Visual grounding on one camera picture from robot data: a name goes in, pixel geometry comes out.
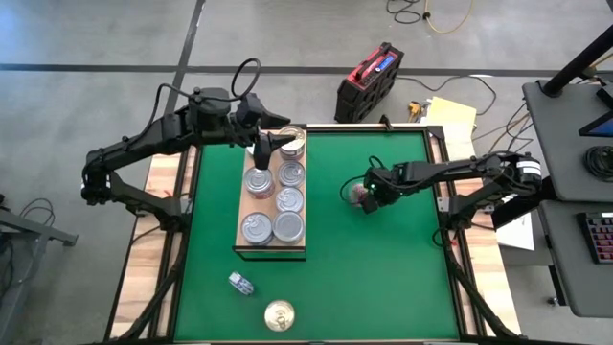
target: can lid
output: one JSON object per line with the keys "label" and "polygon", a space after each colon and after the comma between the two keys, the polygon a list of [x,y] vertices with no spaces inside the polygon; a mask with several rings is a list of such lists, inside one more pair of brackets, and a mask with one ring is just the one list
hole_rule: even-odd
{"label": "can lid", "polygon": [[298,150],[305,145],[305,132],[297,126],[285,126],[279,130],[279,134],[296,136],[294,141],[281,146],[281,150]]}
{"label": "can lid", "polygon": [[284,187],[277,193],[277,209],[279,211],[300,212],[305,199],[303,193],[292,187]]}
{"label": "can lid", "polygon": [[299,187],[305,181],[305,167],[297,161],[286,161],[279,167],[279,182],[288,187]]}
{"label": "can lid", "polygon": [[262,243],[272,234],[270,218],[260,212],[247,215],[240,225],[242,236],[251,243]]}
{"label": "can lid", "polygon": [[272,172],[270,170],[261,171],[256,168],[249,169],[243,177],[245,187],[251,193],[267,191],[272,185]]}
{"label": "can lid", "polygon": [[283,242],[298,242],[305,235],[305,222],[299,214],[284,211],[275,217],[272,231]]}
{"label": "can lid", "polygon": [[294,324],[296,313],[287,301],[272,301],[264,312],[264,321],[269,329],[275,332],[283,332]]}

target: wooden board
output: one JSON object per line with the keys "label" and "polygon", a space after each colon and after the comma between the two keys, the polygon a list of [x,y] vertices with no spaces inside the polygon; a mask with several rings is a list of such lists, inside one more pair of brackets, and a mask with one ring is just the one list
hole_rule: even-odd
{"label": "wooden board", "polygon": [[[278,130],[271,130],[271,133],[276,134]],[[242,231],[240,229],[240,224],[242,220],[248,215],[254,212],[262,212],[270,218],[270,221],[274,221],[275,217],[279,213],[277,210],[277,203],[275,198],[277,197],[277,193],[283,187],[281,183],[279,183],[279,178],[277,176],[277,172],[279,171],[279,167],[281,164],[285,162],[279,153],[279,150],[275,150],[272,152],[270,157],[270,164],[268,165],[268,169],[272,172],[272,179],[275,183],[275,193],[266,199],[256,199],[252,197],[249,192],[247,192],[247,188],[244,183],[240,189],[240,205],[238,207],[238,225],[237,225],[237,242],[236,245],[241,246],[249,246],[252,245],[248,242],[244,236],[242,236]],[[304,247],[307,245],[307,133],[305,132],[305,152],[303,156],[298,160],[300,164],[305,167],[305,182],[298,188],[300,192],[302,192],[304,197],[304,206],[303,210],[300,212],[300,216],[303,218],[305,222],[305,235],[303,238],[294,244],[288,244],[283,241],[279,241],[279,239],[274,238],[267,246],[285,246],[287,248],[301,248],[304,250]],[[245,164],[243,169],[243,174],[246,173],[249,169],[254,167],[254,160],[251,154],[247,150],[245,150]],[[241,249],[240,251],[259,251],[259,249]]]}

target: white paper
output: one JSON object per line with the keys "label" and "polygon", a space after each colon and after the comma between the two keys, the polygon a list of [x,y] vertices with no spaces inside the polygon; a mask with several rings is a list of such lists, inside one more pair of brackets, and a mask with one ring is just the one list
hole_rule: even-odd
{"label": "white paper", "polygon": [[533,221],[530,213],[498,228],[498,244],[534,250]]}

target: keyboard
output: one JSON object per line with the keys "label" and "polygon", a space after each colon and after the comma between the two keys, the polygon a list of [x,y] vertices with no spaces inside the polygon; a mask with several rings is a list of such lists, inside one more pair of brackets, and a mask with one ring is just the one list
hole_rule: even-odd
{"label": "keyboard", "polygon": [[613,264],[613,212],[577,214],[595,264]]}

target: wooden tray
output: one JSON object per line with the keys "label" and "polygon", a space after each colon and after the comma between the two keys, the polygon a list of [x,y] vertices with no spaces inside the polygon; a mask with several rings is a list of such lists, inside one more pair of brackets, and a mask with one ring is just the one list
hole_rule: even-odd
{"label": "wooden tray", "polygon": [[[278,130],[270,130],[271,133],[277,133]],[[278,170],[281,164],[285,160],[282,159],[281,153],[279,150],[275,150],[270,157],[270,164],[268,165],[268,169],[272,172],[273,181],[275,183],[275,193],[266,199],[255,199],[253,198],[247,189],[245,188],[244,183],[241,180],[241,188],[240,188],[240,205],[238,207],[238,222],[237,222],[237,240],[235,243],[235,250],[244,251],[244,252],[255,252],[255,251],[263,251],[263,252],[271,252],[271,251],[305,251],[305,247],[307,246],[307,179],[305,178],[305,182],[298,188],[300,192],[302,192],[305,200],[303,210],[300,212],[300,216],[303,218],[305,222],[305,235],[303,238],[294,244],[287,244],[283,241],[279,241],[277,238],[274,238],[267,245],[253,245],[248,242],[243,236],[242,231],[240,229],[240,224],[242,220],[249,214],[254,212],[262,212],[265,215],[270,217],[270,221],[274,221],[275,217],[279,213],[277,210],[276,197],[277,193],[283,187],[279,183],[278,178]],[[305,131],[305,152],[303,156],[298,160],[303,167],[305,167],[305,175],[307,174],[307,132]],[[247,150],[245,150],[245,161],[244,161],[244,169],[242,171],[243,175],[249,169],[253,168],[254,161],[253,157]]]}

